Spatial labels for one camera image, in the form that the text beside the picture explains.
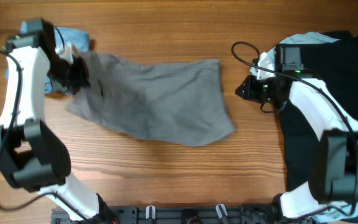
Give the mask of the grey shorts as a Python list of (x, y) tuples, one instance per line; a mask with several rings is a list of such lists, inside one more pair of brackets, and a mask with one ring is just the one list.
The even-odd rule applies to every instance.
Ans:
[(218, 59), (139, 64), (84, 52), (90, 86), (67, 110), (113, 131), (143, 140), (205, 146), (234, 132), (226, 109)]

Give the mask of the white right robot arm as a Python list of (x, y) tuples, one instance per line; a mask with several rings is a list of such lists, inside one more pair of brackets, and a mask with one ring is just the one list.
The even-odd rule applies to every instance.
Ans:
[(271, 76), (249, 75), (235, 93), (282, 110), (297, 107), (314, 135), (318, 149), (308, 181), (279, 195), (270, 218), (297, 220), (313, 215), (338, 220), (358, 215), (358, 121), (350, 116), (315, 73), (301, 70)]

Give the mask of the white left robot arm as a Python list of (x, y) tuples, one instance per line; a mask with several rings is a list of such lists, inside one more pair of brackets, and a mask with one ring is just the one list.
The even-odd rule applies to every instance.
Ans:
[[(46, 78), (64, 85), (82, 82), (81, 60), (68, 62), (59, 57), (54, 39), (43, 34), (13, 37), (1, 53), (7, 57), (9, 78), (0, 117), (0, 173), (12, 188), (53, 200), (73, 223), (115, 222), (101, 196), (71, 172), (68, 149), (45, 123)], [(26, 206), (0, 204), (0, 210)]]

